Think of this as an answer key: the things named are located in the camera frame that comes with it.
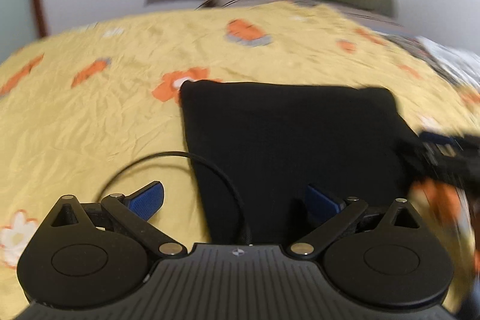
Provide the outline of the black pants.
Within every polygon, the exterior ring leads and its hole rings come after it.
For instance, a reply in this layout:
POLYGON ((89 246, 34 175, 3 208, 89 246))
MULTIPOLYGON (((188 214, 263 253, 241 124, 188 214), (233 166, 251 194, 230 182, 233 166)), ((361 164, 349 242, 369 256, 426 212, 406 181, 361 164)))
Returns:
POLYGON ((408 194, 419 177, 419 140, 393 94, 378 87, 187 81, 180 103, 188 150, 218 166, 232 195, 193 164, 211 239, 289 244, 311 232, 309 185, 372 206, 408 194))

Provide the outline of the patterned pillow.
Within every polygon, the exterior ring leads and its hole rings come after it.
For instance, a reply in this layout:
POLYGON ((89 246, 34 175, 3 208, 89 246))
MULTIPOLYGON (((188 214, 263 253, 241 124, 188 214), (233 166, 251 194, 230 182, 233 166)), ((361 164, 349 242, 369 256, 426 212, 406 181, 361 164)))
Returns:
POLYGON ((327 5, 347 18, 369 28, 409 54, 426 62, 455 87, 479 90, 479 55, 465 49, 443 46, 402 26, 391 17, 323 0, 205 0, 202 8, 253 7, 276 1, 289 1, 300 7, 327 5))

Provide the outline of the yellow carrot print bedsheet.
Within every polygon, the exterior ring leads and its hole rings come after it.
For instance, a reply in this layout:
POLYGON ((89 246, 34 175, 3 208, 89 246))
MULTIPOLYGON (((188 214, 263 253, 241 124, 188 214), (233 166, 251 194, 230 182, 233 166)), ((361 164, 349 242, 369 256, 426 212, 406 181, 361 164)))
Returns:
POLYGON ((16 266, 63 194, 92 202, 138 157, 182 150, 187 80, 382 86, 413 129, 476 132, 479 96, 332 7, 157 12, 72 29, 1 65, 1 317, 27 306, 16 266))

